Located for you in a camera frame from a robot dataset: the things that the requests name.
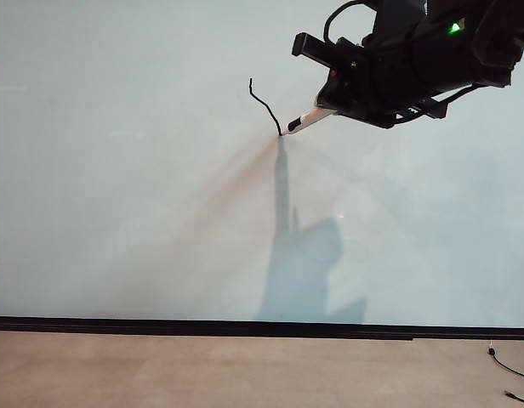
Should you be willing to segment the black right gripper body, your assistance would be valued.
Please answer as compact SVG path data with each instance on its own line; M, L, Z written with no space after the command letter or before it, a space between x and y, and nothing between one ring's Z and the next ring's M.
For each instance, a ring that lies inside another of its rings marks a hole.
M343 37L336 42L336 49L337 68L348 63L359 66L364 116L346 117L388 129L421 116L433 119L446 116L448 102L435 100L439 92L420 81L412 68L409 51L399 48L380 55Z

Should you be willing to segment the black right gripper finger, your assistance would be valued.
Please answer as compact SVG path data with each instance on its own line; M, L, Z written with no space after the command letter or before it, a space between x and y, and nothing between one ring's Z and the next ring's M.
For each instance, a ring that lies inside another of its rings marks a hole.
M330 68L326 82L316 95L315 106L333 111L339 116L364 116L358 74L357 63Z

